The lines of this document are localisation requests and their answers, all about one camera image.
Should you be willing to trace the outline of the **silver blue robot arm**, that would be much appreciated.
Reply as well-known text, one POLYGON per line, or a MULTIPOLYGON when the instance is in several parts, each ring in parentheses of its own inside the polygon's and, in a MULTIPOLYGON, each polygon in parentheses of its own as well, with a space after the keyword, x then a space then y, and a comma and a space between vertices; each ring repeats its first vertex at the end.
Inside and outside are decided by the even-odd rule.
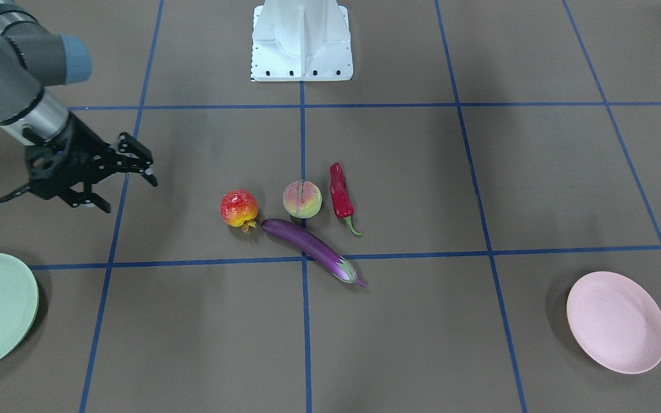
POLYGON ((110 203, 92 190, 117 173, 139 174, 158 186, 152 152, 131 134, 103 141, 49 91, 84 82, 92 58, 76 36, 48 31, 11 1, 0 1, 0 129, 24 145, 28 181, 0 197, 0 204, 31 193, 69 206, 110 203))

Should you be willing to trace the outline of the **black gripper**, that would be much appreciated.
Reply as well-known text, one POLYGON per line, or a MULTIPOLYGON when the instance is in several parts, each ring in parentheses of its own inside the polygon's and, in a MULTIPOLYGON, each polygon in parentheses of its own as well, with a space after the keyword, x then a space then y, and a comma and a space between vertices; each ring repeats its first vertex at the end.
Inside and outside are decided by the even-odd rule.
POLYGON ((29 192, 44 200, 59 197, 71 208, 83 205, 109 214, 111 204, 94 193, 92 186, 107 178, 107 164, 115 155, 119 167, 138 173, 150 186, 158 186, 151 169, 154 157, 144 144, 129 133, 121 133, 113 148, 71 112, 55 138, 25 149, 29 192))

